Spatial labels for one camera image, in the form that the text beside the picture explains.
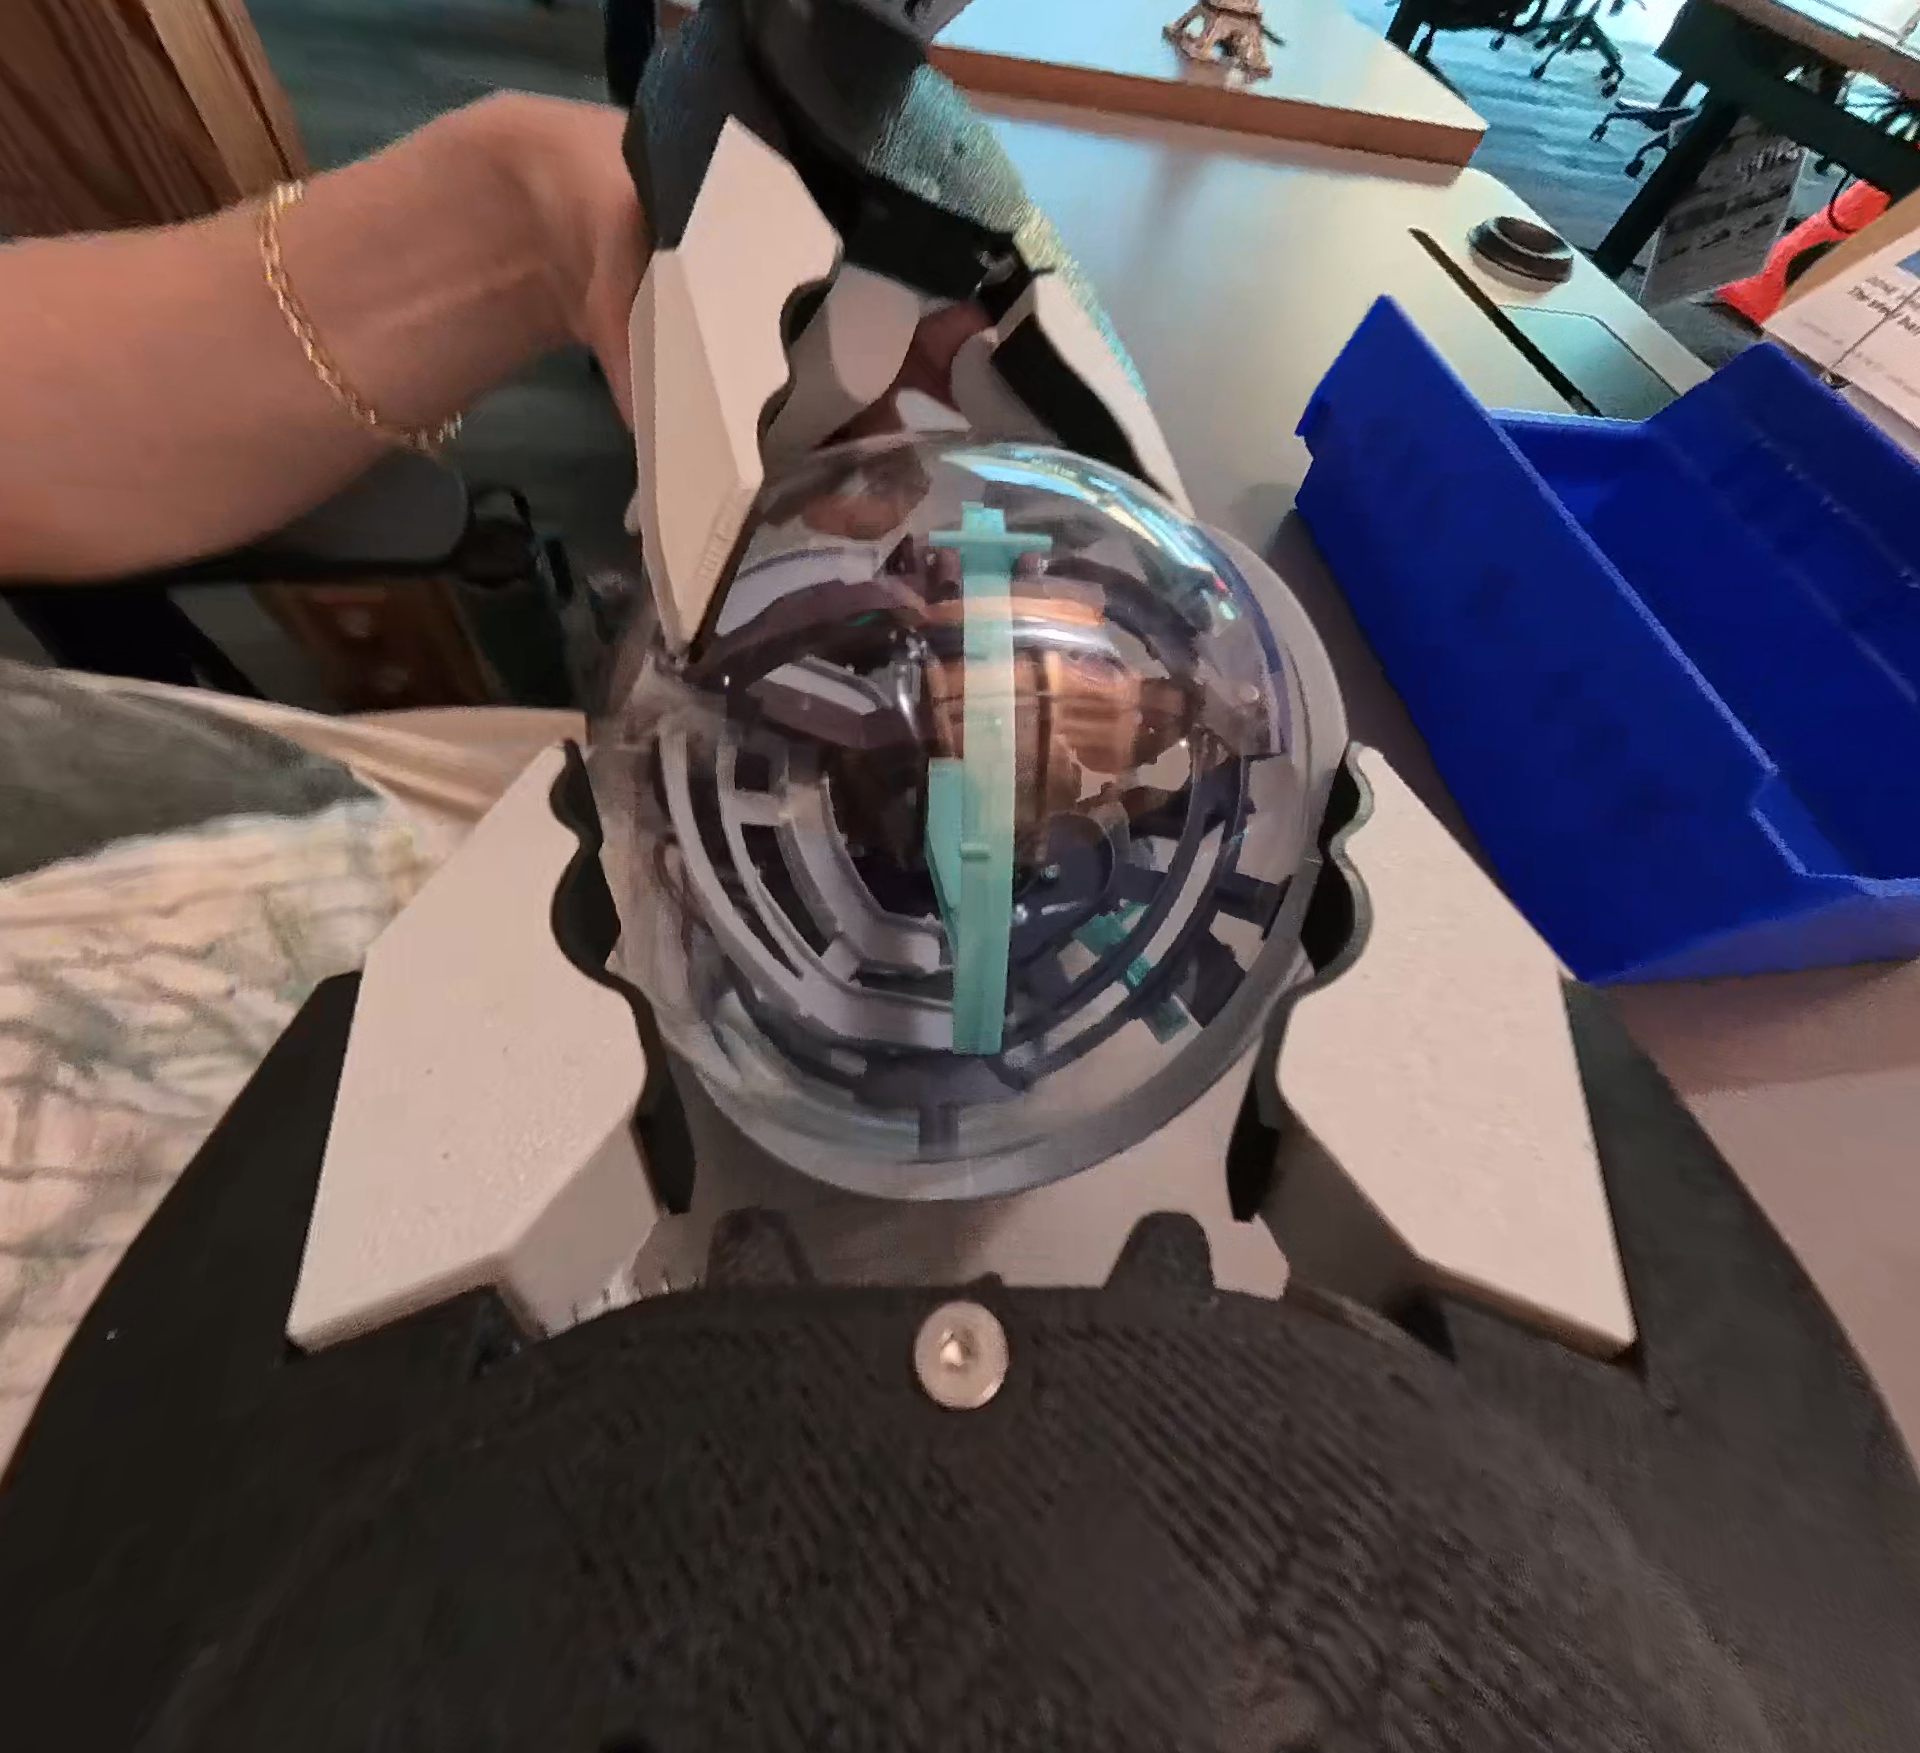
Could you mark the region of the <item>blue plastic bin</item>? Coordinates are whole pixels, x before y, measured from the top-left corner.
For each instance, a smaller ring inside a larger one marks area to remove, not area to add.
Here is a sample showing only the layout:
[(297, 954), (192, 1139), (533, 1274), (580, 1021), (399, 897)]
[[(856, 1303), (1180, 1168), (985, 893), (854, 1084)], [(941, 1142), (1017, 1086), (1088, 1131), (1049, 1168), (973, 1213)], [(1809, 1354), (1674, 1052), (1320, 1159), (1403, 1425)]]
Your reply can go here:
[(1324, 563), (1585, 981), (1917, 956), (1917, 460), (1779, 347), (1487, 411), (1376, 300), (1297, 423)]

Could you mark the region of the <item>printed instruction sheet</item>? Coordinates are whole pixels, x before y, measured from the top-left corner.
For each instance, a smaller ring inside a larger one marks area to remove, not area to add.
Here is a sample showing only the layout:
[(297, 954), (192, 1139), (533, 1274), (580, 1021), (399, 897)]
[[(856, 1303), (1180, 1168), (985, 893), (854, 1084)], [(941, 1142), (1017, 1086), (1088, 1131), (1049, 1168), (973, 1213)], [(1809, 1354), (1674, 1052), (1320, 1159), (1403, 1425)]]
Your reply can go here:
[(1883, 221), (1813, 268), (1766, 337), (1917, 445), (1917, 224)]

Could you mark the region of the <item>black round desk grommet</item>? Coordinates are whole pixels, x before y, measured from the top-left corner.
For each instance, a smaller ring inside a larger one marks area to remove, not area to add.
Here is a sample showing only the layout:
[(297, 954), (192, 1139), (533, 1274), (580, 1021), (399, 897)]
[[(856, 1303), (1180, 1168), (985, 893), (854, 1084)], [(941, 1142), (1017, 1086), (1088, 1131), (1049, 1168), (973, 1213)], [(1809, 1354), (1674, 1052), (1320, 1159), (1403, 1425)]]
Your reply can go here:
[(1573, 275), (1573, 244), (1544, 221), (1519, 214), (1483, 220), (1467, 237), (1467, 247), (1486, 268), (1537, 284), (1563, 284)]

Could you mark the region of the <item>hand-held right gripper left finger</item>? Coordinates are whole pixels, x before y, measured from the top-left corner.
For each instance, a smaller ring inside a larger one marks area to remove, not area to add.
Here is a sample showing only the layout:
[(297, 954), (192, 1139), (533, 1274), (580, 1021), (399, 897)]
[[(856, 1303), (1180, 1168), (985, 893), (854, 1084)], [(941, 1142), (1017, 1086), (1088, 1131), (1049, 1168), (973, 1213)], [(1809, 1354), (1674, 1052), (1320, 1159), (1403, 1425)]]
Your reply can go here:
[(694, 1149), (577, 744), (549, 745), (374, 944), (287, 1313), (331, 1350), (489, 1288), (536, 1335), (672, 1288)]

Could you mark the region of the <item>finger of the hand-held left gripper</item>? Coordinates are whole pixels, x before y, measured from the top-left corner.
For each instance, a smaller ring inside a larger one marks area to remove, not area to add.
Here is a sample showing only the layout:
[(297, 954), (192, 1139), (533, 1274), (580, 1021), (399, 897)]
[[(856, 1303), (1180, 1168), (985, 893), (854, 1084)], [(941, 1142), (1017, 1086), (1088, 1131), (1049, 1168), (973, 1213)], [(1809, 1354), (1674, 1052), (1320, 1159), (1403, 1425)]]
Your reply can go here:
[(842, 240), (803, 176), (726, 119), (677, 244), (658, 244), (628, 315), (641, 539), (664, 640), (688, 651), (762, 489), (762, 429), (790, 386), (782, 318), (829, 284)]
[(1058, 270), (1031, 275), (994, 325), (960, 344), (955, 411), (994, 440), (1056, 445), (1196, 516), (1132, 359)]

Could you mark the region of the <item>person's left forearm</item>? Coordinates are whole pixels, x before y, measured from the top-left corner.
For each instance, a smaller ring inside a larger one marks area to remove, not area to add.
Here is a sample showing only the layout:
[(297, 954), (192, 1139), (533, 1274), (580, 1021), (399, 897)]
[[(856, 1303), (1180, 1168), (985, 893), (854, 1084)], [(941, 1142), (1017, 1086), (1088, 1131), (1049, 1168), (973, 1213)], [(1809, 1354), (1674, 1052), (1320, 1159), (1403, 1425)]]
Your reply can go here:
[(3, 254), (3, 577), (92, 581), (271, 536), (401, 449), (315, 372), (267, 200)]

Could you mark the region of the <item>orange plastic object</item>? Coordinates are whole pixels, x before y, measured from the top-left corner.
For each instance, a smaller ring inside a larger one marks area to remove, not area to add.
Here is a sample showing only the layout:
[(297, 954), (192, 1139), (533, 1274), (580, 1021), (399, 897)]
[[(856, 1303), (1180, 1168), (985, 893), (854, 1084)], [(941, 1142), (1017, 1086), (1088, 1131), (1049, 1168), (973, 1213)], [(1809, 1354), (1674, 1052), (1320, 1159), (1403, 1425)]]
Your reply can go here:
[(1888, 193), (1869, 181), (1847, 181), (1813, 217), (1775, 240), (1759, 273), (1713, 290), (1713, 302), (1750, 328), (1765, 328), (1790, 290), (1829, 254), (1883, 217)]

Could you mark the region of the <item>person's left hand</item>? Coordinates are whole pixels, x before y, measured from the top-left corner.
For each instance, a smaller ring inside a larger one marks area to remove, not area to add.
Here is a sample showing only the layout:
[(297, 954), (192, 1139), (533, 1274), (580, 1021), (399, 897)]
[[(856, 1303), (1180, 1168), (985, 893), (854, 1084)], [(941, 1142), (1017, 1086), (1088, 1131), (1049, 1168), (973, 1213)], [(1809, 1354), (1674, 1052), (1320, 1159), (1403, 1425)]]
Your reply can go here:
[(623, 135), (620, 107), (503, 92), (264, 210), (276, 300), (340, 405), (443, 445), (472, 402), (586, 347), (631, 423), (653, 237)]

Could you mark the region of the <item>clear maze ball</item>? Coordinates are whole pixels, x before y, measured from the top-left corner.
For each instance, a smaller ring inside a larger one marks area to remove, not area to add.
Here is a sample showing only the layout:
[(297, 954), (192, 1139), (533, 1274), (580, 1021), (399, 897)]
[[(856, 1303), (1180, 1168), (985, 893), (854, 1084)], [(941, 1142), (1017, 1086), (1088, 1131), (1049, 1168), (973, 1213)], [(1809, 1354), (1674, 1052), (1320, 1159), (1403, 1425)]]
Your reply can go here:
[(1349, 751), (1284, 577), (1052, 445), (854, 440), (753, 504), (711, 624), (638, 611), (597, 790), (620, 963), (745, 1142), (890, 1200), (1156, 1136), (1308, 975)]

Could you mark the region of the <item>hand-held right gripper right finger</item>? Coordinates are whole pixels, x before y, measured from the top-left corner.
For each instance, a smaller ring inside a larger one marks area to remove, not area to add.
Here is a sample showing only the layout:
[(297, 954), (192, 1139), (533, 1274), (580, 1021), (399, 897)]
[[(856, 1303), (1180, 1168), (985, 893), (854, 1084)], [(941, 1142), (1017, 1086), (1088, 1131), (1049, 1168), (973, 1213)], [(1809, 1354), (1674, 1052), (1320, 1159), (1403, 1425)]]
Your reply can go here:
[(1556, 954), (1376, 749), (1349, 749), (1329, 818), (1317, 892), (1347, 911), (1248, 1076), (1280, 1131), (1226, 1283), (1459, 1301), (1576, 1354), (1631, 1353)]

